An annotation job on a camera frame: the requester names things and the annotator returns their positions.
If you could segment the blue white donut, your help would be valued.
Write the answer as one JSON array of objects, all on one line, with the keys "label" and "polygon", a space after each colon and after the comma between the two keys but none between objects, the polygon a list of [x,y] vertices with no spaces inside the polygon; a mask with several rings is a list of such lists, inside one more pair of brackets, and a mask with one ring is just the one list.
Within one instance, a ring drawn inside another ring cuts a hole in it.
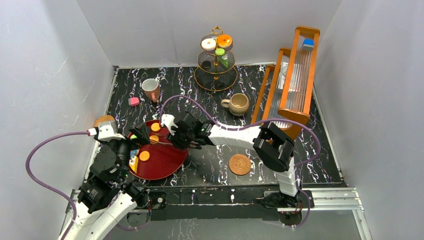
[{"label": "blue white donut", "polygon": [[132,150],[130,152],[130,158],[136,158],[137,155],[138,155],[138,153],[139,153],[139,150],[138,149],[137,150]]}]

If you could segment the yellow biscuit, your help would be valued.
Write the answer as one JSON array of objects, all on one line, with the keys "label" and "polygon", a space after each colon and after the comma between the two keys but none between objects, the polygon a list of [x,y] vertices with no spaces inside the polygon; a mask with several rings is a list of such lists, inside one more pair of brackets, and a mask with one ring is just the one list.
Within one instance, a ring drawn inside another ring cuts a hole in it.
[{"label": "yellow biscuit", "polygon": [[139,153],[138,158],[140,161],[145,162],[150,159],[150,156],[151,156],[150,153],[145,150]]},{"label": "yellow biscuit", "polygon": [[149,140],[151,144],[158,144],[160,139],[157,135],[150,135]]},{"label": "yellow biscuit", "polygon": [[154,132],[154,133],[158,133],[162,128],[161,125],[158,122],[154,122],[151,126],[150,129]]}]

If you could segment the green triangular cake slice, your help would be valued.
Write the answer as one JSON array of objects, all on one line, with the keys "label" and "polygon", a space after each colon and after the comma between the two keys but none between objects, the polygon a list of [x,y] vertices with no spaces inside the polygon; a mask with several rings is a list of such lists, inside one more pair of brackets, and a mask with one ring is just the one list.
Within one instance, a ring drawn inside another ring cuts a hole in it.
[{"label": "green triangular cake slice", "polygon": [[229,57],[228,57],[228,54],[221,55],[218,60],[219,60],[220,64],[224,68],[227,68],[229,66]]}]

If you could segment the green macaron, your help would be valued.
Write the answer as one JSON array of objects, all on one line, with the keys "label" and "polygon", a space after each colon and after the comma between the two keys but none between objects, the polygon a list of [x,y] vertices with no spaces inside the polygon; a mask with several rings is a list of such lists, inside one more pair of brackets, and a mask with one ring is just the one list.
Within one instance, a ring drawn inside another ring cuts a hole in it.
[{"label": "green macaron", "polygon": [[223,48],[216,48],[214,53],[216,56],[223,56],[226,53],[226,51]]}]

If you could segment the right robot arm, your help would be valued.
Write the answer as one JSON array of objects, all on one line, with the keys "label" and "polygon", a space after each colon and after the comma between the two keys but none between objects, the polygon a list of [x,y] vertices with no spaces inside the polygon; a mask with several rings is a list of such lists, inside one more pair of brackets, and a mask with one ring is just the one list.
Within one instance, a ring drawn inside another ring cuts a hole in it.
[{"label": "right robot arm", "polygon": [[297,189],[294,164],[294,141],[273,122],[242,128],[219,126],[211,120],[201,122],[190,113],[180,120],[171,114],[160,117],[160,125],[169,131],[167,140],[186,150],[191,144],[200,146],[236,146],[255,151],[263,164],[274,171],[282,202],[295,207],[302,199]]}]

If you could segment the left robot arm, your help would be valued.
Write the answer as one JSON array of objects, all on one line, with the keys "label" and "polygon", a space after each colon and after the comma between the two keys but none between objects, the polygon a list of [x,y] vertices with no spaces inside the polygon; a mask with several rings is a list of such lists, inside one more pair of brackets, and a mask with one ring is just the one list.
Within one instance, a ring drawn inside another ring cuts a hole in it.
[{"label": "left robot arm", "polygon": [[129,131],[134,139],[122,135],[113,121],[87,131],[102,146],[72,203],[73,216],[60,240],[101,240],[130,211],[152,207],[150,190],[130,177],[131,153],[149,143],[150,130],[142,123]]}]

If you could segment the black sandwich cookie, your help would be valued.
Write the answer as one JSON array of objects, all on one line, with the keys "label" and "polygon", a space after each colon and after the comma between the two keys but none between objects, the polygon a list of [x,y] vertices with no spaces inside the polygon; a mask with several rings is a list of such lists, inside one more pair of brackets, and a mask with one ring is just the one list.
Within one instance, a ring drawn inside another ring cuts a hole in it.
[{"label": "black sandwich cookie", "polygon": [[209,60],[205,60],[201,63],[201,66],[203,69],[209,69],[211,67],[212,63]]}]

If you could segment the orange donut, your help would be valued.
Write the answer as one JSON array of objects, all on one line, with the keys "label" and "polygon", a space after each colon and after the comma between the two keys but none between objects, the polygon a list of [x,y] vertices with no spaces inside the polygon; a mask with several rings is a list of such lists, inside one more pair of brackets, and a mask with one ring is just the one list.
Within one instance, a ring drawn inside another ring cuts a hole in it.
[{"label": "orange donut", "polygon": [[219,48],[225,49],[232,45],[232,37],[228,34],[221,34],[216,38],[216,43]]}]

